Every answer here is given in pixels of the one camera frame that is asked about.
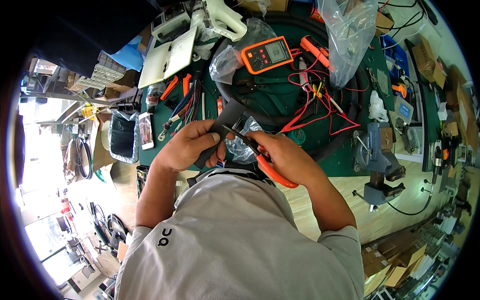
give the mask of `orange pliers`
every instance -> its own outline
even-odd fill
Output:
[[[258,151],[259,144],[256,141],[250,139],[249,137],[247,137],[247,136],[241,134],[240,132],[238,132],[234,129],[231,129],[231,128],[225,126],[225,125],[223,125],[223,127],[225,127],[225,129],[227,129],[229,132],[233,133],[235,136],[240,138],[246,146],[250,147],[250,149],[253,151],[253,153],[255,153],[256,156],[257,156],[258,164],[263,167],[263,169],[265,170],[265,172],[267,173],[267,175],[269,177],[271,177],[273,180],[275,180],[276,182],[280,183],[281,185],[283,185],[285,187],[288,187],[288,188],[291,188],[291,189],[294,189],[294,188],[298,187],[298,184],[293,183],[290,180],[286,179],[285,177],[280,175],[277,171],[275,171],[268,164],[267,159],[268,160],[270,160],[270,159],[268,157],[266,157],[264,154],[262,154],[260,151]]]
[[[173,77],[173,80],[167,85],[165,92],[163,92],[162,96],[160,96],[160,100],[165,100],[167,96],[170,94],[171,91],[177,86],[180,79],[183,78],[183,96],[187,95],[188,90],[190,89],[190,79],[192,76],[188,73],[183,73],[182,71],[179,72],[178,75]]]

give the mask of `shirt logo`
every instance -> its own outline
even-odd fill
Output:
[[[172,228],[163,228],[162,236],[164,237],[158,240],[158,243],[156,244],[157,248],[168,245],[168,238],[165,238],[165,237],[169,236],[172,233],[172,231],[173,231]]]

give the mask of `orange multimeter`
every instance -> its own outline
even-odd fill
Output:
[[[283,36],[248,46],[241,58],[250,74],[258,74],[292,62],[293,57]]]

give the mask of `notebook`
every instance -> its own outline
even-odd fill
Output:
[[[140,74],[138,88],[161,82],[188,66],[192,60],[196,32],[197,26],[174,41],[158,47],[155,47],[156,40],[154,39]]]

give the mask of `plastic crate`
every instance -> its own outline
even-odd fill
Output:
[[[117,81],[125,75],[126,68],[107,54],[101,53],[98,56],[98,64],[95,65],[92,78],[81,76],[75,84],[81,84],[88,87],[103,90],[105,86]]]

